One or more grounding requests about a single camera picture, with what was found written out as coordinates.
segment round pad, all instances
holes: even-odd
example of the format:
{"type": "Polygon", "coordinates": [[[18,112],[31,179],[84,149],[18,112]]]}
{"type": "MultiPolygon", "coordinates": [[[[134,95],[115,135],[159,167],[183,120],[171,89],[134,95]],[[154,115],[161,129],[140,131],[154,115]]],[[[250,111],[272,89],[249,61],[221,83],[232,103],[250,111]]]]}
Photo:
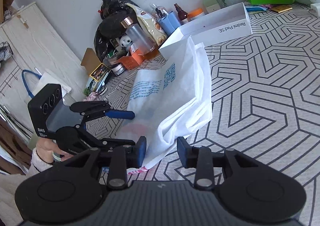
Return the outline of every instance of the round pad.
{"type": "Polygon", "coordinates": [[[292,218],[306,201],[303,187],[273,169],[241,168],[219,189],[222,203],[235,216],[251,222],[277,223],[292,218]]]}
{"type": "Polygon", "coordinates": [[[22,182],[16,190],[15,202],[24,220],[64,224],[85,217],[99,205],[102,196],[99,183],[87,171],[81,167],[61,167],[22,182]]]}

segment geometric pattern carpet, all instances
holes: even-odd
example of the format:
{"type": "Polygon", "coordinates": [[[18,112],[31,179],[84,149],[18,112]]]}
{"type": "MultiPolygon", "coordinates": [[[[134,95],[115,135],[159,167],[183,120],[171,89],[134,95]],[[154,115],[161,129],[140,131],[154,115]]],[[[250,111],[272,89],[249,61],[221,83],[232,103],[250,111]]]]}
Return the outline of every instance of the geometric pattern carpet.
{"type": "MultiPolygon", "coordinates": [[[[206,47],[212,76],[212,120],[188,142],[216,152],[232,147],[295,178],[307,193],[300,216],[320,225],[320,18],[293,5],[284,13],[250,15],[253,35],[206,47]]],[[[161,66],[158,56],[138,69],[161,66]]],[[[138,69],[108,83],[101,99],[125,110],[138,69]]],[[[87,126],[97,138],[116,136],[122,121],[87,126]]],[[[223,182],[215,169],[215,181],[223,182]]],[[[132,180],[194,180],[176,150],[132,180]]]]}

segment screw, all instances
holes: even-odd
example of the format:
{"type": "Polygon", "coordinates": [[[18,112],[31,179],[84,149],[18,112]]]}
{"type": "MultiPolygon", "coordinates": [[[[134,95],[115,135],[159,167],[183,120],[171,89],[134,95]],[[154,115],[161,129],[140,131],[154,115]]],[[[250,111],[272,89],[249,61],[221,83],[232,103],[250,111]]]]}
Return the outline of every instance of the screw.
{"type": "Polygon", "coordinates": [[[124,181],[122,179],[116,178],[116,179],[111,179],[109,181],[109,184],[113,187],[120,187],[124,185],[124,181]]]}
{"type": "Polygon", "coordinates": [[[208,187],[208,186],[212,185],[212,181],[207,178],[201,178],[201,179],[197,180],[196,184],[199,186],[202,186],[202,187],[208,187]]]}

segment black garbage bag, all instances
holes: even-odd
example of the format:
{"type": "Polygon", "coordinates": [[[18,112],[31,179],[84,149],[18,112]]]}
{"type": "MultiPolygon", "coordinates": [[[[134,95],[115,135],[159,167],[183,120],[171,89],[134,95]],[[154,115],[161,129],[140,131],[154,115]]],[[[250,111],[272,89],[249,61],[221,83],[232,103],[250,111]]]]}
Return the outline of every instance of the black garbage bag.
{"type": "Polygon", "coordinates": [[[126,3],[131,3],[137,7],[139,7],[137,4],[135,4],[132,0],[102,0],[103,4],[101,6],[101,18],[105,19],[109,15],[120,12],[120,11],[129,11],[131,8],[126,5],[126,3]]]}
{"type": "Polygon", "coordinates": [[[94,36],[93,44],[94,44],[94,49],[96,51],[96,55],[101,62],[103,62],[108,52],[115,50],[110,40],[106,39],[101,35],[99,31],[99,27],[96,31],[96,35],[94,36]]]}
{"type": "Polygon", "coordinates": [[[121,25],[121,21],[130,17],[134,23],[138,23],[136,13],[126,3],[138,6],[131,0],[102,0],[101,18],[103,21],[99,25],[102,36],[107,39],[115,39],[121,37],[125,33],[125,28],[121,25]]]}

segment rose gold bottle cap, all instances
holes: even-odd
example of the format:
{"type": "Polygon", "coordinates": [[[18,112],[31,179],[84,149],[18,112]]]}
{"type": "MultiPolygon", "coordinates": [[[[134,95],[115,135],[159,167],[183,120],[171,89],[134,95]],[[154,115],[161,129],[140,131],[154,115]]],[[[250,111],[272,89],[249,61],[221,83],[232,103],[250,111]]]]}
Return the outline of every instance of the rose gold bottle cap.
{"type": "Polygon", "coordinates": [[[123,21],[121,21],[121,24],[125,29],[127,29],[130,25],[133,24],[133,21],[130,17],[127,17],[123,21]]]}

